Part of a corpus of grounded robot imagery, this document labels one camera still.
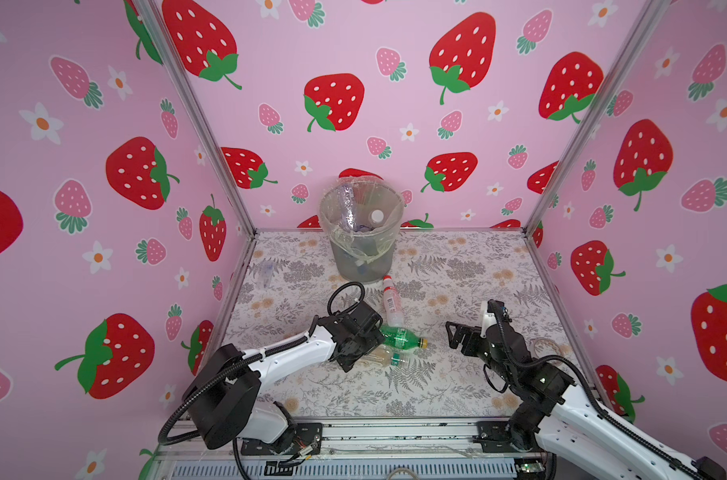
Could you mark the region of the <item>clear bottle blue cap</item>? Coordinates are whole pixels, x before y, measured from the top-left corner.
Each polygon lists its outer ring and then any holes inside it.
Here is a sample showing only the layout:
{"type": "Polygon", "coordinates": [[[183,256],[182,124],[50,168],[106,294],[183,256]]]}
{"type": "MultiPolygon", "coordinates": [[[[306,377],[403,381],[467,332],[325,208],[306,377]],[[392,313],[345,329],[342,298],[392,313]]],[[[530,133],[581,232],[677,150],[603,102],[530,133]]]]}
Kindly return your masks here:
{"type": "Polygon", "coordinates": [[[347,232],[359,232],[359,210],[363,202],[360,188],[353,183],[342,184],[337,189],[337,199],[340,206],[340,226],[347,232]]]}

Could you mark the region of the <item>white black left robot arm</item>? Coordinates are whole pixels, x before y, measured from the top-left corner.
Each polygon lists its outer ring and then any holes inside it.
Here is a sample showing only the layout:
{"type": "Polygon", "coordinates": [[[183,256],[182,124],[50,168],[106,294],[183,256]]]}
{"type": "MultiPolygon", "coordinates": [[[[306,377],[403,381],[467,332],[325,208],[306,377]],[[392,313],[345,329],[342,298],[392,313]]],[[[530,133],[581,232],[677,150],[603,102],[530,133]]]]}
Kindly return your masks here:
{"type": "Polygon", "coordinates": [[[232,344],[218,348],[183,396],[185,413],[195,430],[169,438],[201,438],[215,450],[233,440],[262,443],[275,453],[305,448],[300,428],[288,407],[258,400],[271,385],[323,363],[349,372],[361,358],[385,342],[383,318],[359,300],[345,310],[314,316],[309,328],[287,340],[241,351],[232,344]]]}

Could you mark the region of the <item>clear bottle yellow label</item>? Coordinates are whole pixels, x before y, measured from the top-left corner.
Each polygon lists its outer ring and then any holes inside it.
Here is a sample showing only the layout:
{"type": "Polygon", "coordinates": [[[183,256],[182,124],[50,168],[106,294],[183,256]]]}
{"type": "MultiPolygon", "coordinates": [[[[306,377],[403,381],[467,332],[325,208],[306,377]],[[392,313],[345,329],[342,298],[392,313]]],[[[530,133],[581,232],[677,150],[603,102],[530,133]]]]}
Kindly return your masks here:
{"type": "Polygon", "coordinates": [[[379,346],[371,353],[363,356],[361,358],[362,362],[367,362],[368,364],[377,364],[383,367],[403,367],[409,363],[409,360],[401,355],[400,353],[393,352],[385,346],[379,346]]]}

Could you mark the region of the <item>clear tea bottle front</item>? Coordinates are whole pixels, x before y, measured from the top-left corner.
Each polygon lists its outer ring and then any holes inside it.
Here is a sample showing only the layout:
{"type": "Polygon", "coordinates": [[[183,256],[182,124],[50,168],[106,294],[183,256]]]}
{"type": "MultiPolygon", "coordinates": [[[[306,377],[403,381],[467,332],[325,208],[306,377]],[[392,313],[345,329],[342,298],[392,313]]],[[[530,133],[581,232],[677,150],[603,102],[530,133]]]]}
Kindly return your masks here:
{"type": "Polygon", "coordinates": [[[369,212],[369,223],[367,225],[371,229],[377,229],[383,227],[385,221],[387,221],[387,214],[383,210],[375,209],[369,212]]]}

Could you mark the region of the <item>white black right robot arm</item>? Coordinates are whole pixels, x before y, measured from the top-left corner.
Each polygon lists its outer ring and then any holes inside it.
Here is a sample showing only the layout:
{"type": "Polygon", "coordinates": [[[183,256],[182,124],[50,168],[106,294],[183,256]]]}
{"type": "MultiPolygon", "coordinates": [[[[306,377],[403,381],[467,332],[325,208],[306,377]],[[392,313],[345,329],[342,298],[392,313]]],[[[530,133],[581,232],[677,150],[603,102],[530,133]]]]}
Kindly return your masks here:
{"type": "Polygon", "coordinates": [[[725,479],[708,457],[693,459],[604,408],[569,360],[535,359],[507,322],[487,328],[445,325],[449,346],[483,362],[521,405],[507,422],[511,446],[539,448],[599,479],[725,479]]]}

